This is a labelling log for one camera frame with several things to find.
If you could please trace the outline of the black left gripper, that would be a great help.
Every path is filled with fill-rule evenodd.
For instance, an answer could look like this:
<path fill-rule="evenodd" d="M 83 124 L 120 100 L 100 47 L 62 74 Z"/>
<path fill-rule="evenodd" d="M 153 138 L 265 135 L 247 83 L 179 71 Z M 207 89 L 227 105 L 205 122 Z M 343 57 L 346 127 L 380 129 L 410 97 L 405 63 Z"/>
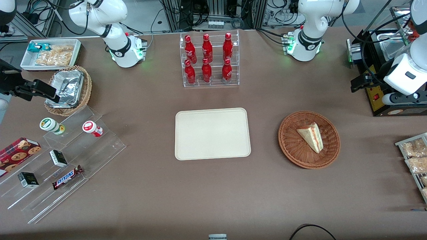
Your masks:
<path fill-rule="evenodd" d="M 387 88 L 388 84 L 384 81 L 386 76 L 387 68 L 380 68 L 378 73 L 375 73 L 367 69 L 365 74 L 361 74 L 358 77 L 353 79 L 351 83 L 351 93 L 355 93 L 362 89 L 374 88 L 380 86 L 382 88 Z"/>

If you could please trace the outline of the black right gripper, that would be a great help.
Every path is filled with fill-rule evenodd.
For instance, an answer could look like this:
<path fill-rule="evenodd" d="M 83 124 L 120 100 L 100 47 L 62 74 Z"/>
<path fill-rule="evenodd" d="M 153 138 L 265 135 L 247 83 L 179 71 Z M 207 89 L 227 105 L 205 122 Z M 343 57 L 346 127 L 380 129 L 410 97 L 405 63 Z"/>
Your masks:
<path fill-rule="evenodd" d="M 23 85 L 21 70 L 13 67 L 3 59 L 0 60 L 0 93 L 9 95 L 10 91 L 15 91 L 15 95 L 26 101 L 31 101 L 33 97 L 43 97 L 53 102 L 59 102 L 60 97 L 56 95 L 56 88 L 41 81 L 34 80 L 32 87 L 18 87 Z"/>

